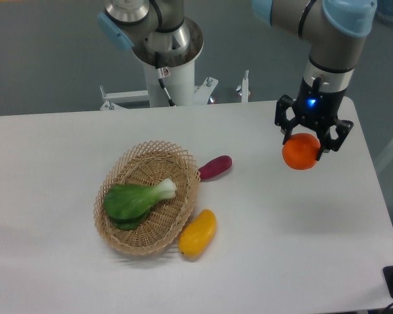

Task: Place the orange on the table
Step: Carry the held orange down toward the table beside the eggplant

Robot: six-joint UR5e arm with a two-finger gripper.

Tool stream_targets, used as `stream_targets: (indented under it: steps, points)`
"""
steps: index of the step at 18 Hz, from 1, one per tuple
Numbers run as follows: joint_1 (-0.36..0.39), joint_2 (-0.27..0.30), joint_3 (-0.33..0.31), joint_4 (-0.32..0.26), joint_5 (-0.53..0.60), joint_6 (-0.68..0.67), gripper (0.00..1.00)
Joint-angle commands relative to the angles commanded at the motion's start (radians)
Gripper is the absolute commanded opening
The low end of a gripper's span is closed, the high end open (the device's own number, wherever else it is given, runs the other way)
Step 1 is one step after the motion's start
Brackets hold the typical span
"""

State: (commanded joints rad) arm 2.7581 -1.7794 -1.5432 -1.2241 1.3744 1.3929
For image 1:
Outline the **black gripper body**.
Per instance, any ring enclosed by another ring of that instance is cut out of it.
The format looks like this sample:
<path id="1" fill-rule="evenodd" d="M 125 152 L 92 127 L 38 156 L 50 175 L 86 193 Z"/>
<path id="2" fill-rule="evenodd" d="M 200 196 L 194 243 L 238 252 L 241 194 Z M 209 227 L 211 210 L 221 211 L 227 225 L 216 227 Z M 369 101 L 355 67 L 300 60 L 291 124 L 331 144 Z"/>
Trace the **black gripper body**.
<path id="1" fill-rule="evenodd" d="M 293 105 L 298 123 L 314 131 L 318 128 L 327 131 L 340 122 L 338 111 L 346 92 L 322 92 L 321 87 L 322 85 L 315 90 L 303 79 Z"/>

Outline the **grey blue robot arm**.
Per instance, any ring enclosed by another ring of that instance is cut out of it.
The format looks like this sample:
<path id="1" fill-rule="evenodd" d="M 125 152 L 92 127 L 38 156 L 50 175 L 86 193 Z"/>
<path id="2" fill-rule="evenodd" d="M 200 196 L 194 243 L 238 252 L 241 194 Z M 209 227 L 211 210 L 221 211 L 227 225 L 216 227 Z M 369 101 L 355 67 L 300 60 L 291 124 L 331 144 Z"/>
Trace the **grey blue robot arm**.
<path id="1" fill-rule="evenodd" d="M 337 151 L 353 124 L 339 106 L 371 31 L 375 1 L 253 1 L 263 22 L 310 43 L 309 60 L 295 99 L 282 96 L 274 123 L 289 141 L 296 126 L 316 133 L 318 153 Z M 195 86 L 195 60 L 204 39 L 184 15 L 182 1 L 106 1 L 97 16 L 105 36 L 141 61 L 152 107 L 207 102 Z"/>

